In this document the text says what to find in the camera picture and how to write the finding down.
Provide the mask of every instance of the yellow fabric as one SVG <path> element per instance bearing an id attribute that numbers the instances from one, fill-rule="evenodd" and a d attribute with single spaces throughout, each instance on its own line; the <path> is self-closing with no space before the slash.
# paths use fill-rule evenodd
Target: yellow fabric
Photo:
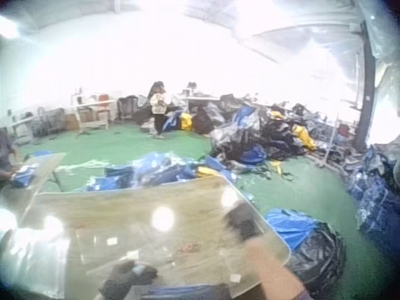
<path id="1" fill-rule="evenodd" d="M 276 169 L 276 172 L 279 175 L 282 175 L 282 168 L 281 168 L 281 162 L 280 161 L 271 161 L 271 166 Z"/>
<path id="2" fill-rule="evenodd" d="M 198 167 L 196 172 L 197 177 L 220 176 L 218 171 L 210 169 L 209 167 Z"/>
<path id="3" fill-rule="evenodd" d="M 186 112 L 181 114 L 181 129 L 192 130 L 192 116 Z"/>
<path id="4" fill-rule="evenodd" d="M 317 149 L 315 141 L 310 137 L 305 127 L 294 125 L 292 130 L 293 133 L 297 135 L 297 137 L 302 141 L 302 143 L 307 149 L 309 150 Z"/>
<path id="5" fill-rule="evenodd" d="M 271 111 L 271 116 L 274 119 L 284 119 L 285 118 L 279 111 Z"/>

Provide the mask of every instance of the gloved hand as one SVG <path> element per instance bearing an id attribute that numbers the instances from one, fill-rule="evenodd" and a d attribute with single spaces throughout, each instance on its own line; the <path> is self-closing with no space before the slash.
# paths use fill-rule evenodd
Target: gloved hand
<path id="1" fill-rule="evenodd" d="M 157 270 L 153 267 L 127 261 L 112 269 L 99 291 L 106 300 L 123 300 L 131 286 L 151 284 L 156 277 Z"/>
<path id="2" fill-rule="evenodd" d="M 239 232 L 242 241 L 261 234 L 254 222 L 254 209 L 248 203 L 241 203 L 224 217 L 227 225 Z"/>

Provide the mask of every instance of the table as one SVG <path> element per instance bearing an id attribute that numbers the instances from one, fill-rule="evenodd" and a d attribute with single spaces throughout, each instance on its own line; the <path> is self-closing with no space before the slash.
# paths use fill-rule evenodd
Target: table
<path id="1" fill-rule="evenodd" d="M 0 192 L 0 208 L 13 213 L 18 222 L 23 219 L 27 210 L 33 205 L 37 193 L 64 156 L 65 153 L 48 154 L 31 157 L 24 162 L 25 166 L 37 165 L 31 184 L 23 189 L 5 186 Z"/>
<path id="2" fill-rule="evenodd" d="M 87 103 L 73 105 L 73 106 L 71 106 L 71 108 L 88 108 L 89 106 L 100 106 L 102 104 L 112 104 L 115 102 L 116 102 L 115 100 L 93 101 L 93 102 L 87 102 Z"/>
<path id="3" fill-rule="evenodd" d="M 100 126 L 105 126 L 105 128 L 108 129 L 108 114 L 107 114 L 107 112 L 98 113 L 98 115 L 99 115 L 98 121 L 94 120 L 96 118 L 96 116 L 94 115 L 94 112 L 93 112 L 93 121 L 82 122 L 81 116 L 79 115 L 79 109 L 88 108 L 90 106 L 102 106 L 102 105 L 111 104 L 111 103 L 115 103 L 115 100 L 96 101 L 96 102 L 93 101 L 93 102 L 87 102 L 87 103 L 71 106 L 71 108 L 74 109 L 76 119 L 79 123 L 79 133 L 83 134 L 84 130 L 86 128 L 96 128 L 96 127 L 100 127 Z"/>
<path id="4" fill-rule="evenodd" d="M 227 283 L 235 297 L 259 283 L 243 256 L 243 244 L 223 221 L 233 205 L 244 201 L 223 177 L 141 189 L 40 194 L 3 252 L 6 265 L 1 269 L 37 293 L 94 299 L 113 266 L 131 258 L 158 270 L 155 284 Z M 48 216 L 57 220 L 52 230 L 43 227 Z M 286 263 L 287 245 L 261 215 L 256 222 L 269 249 Z M 29 247 L 18 247 L 21 243 Z M 183 246 L 191 243 L 198 251 L 185 252 Z M 232 282 L 232 275 L 239 281 Z"/>
<path id="5" fill-rule="evenodd" d="M 22 119 L 22 120 L 20 120 L 20 121 L 18 121 L 18 122 L 12 123 L 12 124 L 10 125 L 10 127 L 12 127 L 12 130 L 14 131 L 14 135 L 15 135 L 16 137 L 18 137 L 17 128 L 19 127 L 19 125 L 25 124 L 26 129 L 27 129 L 27 133 L 28 133 L 29 137 L 30 137 L 31 140 L 32 140 L 32 139 L 33 139 L 33 134 L 32 134 L 31 123 L 32 123 L 32 121 L 33 121 L 34 118 L 35 118 L 35 117 L 27 117 L 26 119 Z"/>
<path id="6" fill-rule="evenodd" d="M 197 97 L 197 96 L 187 96 L 187 95 L 175 95 L 179 100 L 199 100 L 199 101 L 219 101 L 220 99 L 218 97 L 212 97 L 212 96 L 207 96 L 207 97 Z"/>

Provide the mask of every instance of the black pants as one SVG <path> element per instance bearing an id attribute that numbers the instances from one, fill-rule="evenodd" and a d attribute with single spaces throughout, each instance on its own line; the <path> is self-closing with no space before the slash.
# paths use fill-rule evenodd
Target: black pants
<path id="1" fill-rule="evenodd" d="M 160 135 L 163 131 L 164 126 L 164 115 L 154 114 L 154 127 L 156 128 L 157 134 Z"/>

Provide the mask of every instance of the woman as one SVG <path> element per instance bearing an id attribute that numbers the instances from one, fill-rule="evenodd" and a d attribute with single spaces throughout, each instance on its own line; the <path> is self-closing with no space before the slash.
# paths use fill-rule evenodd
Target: woman
<path id="1" fill-rule="evenodd" d="M 162 81 L 155 82 L 149 93 L 151 112 L 154 116 L 154 127 L 156 128 L 155 139 L 164 139 L 161 135 L 163 131 L 165 112 L 167 104 L 165 102 L 165 89 Z"/>

